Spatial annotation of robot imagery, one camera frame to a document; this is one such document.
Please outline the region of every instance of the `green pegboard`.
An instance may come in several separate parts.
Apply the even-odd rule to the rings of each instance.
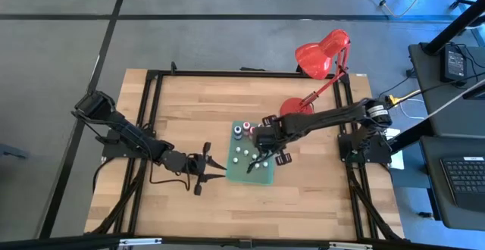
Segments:
[[[250,173],[248,170],[249,162],[252,160],[252,155],[258,155],[258,150],[252,144],[248,136],[242,136],[240,140],[234,139],[234,127],[240,126],[243,128],[244,121],[234,121],[231,127],[229,155],[227,157],[227,179],[237,183],[255,183],[261,185],[270,185],[273,183],[274,176],[274,156],[269,157],[267,167],[263,167],[263,162],[260,163],[259,168],[253,168]],[[252,127],[256,127],[257,123],[251,123]],[[241,152],[236,152],[236,147],[241,148]],[[244,155],[244,150],[248,150],[247,156]],[[234,163],[233,158],[238,158],[238,162]]]

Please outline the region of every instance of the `lamp base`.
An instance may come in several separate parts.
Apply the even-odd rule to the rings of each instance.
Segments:
[[[313,114],[313,107],[306,105],[302,108],[302,102],[301,98],[288,98],[280,107],[280,116],[291,113]]]

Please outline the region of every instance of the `black table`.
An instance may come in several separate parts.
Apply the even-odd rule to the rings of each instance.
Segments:
[[[408,49],[421,90],[442,84],[440,82],[440,56],[426,55],[420,45],[410,45]],[[475,61],[484,66],[485,48],[470,46],[468,49],[471,55],[474,56]],[[471,76],[474,74],[470,60],[467,60],[467,69],[468,75]],[[477,65],[475,65],[475,70],[477,73],[485,71]],[[485,75],[479,76],[478,80],[482,80],[484,77]],[[473,86],[475,83],[475,78],[472,78],[463,87],[467,88]],[[428,114],[433,113],[445,103],[460,95],[463,91],[450,85],[425,92],[423,94],[423,100]],[[399,151],[417,142],[421,136],[452,136],[485,139],[485,120],[483,113],[485,113],[484,101],[459,98],[434,116],[423,120],[411,129],[399,134],[394,138],[394,143],[391,147],[393,151]]]
[[[485,213],[455,205],[440,163],[445,157],[484,156],[485,139],[423,136],[420,145],[438,207],[438,212],[433,212],[435,217],[440,217],[449,228],[485,231]]]
[[[440,82],[440,56],[426,55],[420,45],[408,47],[411,62],[421,90],[442,84]],[[478,64],[485,64],[485,48],[468,47]],[[467,60],[468,75],[473,75],[471,61]],[[475,65],[477,73],[483,68]],[[463,87],[476,83],[469,79]],[[442,86],[425,92],[423,100],[429,114],[441,108],[464,90]],[[485,102],[459,98],[432,117],[429,117],[393,139],[391,148],[397,152],[420,141],[427,174],[430,176],[428,195],[435,219],[443,220],[450,228],[485,230],[485,213],[469,211],[455,206],[440,159],[449,156],[485,155]]]

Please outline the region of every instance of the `yellow connector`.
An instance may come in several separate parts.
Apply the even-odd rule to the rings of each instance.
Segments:
[[[403,96],[402,98],[397,98],[393,95],[388,95],[387,98],[389,98],[389,102],[391,102],[393,107],[395,107],[398,104],[398,102],[400,102],[401,100],[407,99],[408,97],[415,95],[416,93],[419,93],[419,92],[420,92],[420,90],[410,92],[409,94]]]

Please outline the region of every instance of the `wooden table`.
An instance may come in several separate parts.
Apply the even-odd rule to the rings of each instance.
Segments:
[[[145,77],[146,70],[129,69],[121,87],[117,109],[133,123]],[[351,74],[350,80],[355,101],[371,97],[366,75]],[[209,141],[211,155],[225,166],[234,120],[261,122],[262,117],[277,114],[285,99],[303,98],[322,84],[313,79],[166,76],[155,122],[157,137],[185,153],[200,153],[204,142]],[[314,102],[315,111],[335,107],[331,88]],[[338,127],[330,127],[290,143],[287,151],[293,162],[276,168],[272,186],[232,183],[221,178],[203,184],[202,195],[195,196],[181,183],[150,184],[147,172],[136,235],[355,240],[349,186],[345,166],[339,160],[338,133]],[[96,228],[116,204],[126,166],[126,158],[117,158],[102,169],[86,231]],[[366,168],[374,205],[402,236],[389,173],[378,164]],[[206,173],[224,172],[208,167]],[[164,167],[154,169],[154,180],[174,177]],[[362,204],[360,208],[368,235],[365,209]],[[123,230],[127,229],[129,214],[125,213]]]

